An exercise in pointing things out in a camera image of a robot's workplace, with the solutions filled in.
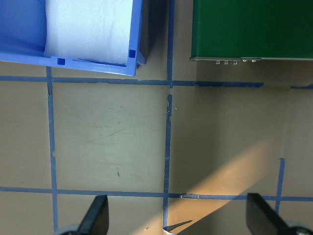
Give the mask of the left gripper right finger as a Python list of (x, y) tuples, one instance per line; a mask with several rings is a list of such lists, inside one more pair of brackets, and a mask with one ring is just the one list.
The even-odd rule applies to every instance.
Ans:
[(248, 193), (246, 225), (252, 235), (292, 235), (293, 228), (258, 193)]

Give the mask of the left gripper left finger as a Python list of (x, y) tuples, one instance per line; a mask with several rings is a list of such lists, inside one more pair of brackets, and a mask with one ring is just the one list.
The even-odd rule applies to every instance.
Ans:
[(79, 235), (106, 235), (109, 230), (109, 206), (106, 195), (96, 196), (80, 223)]

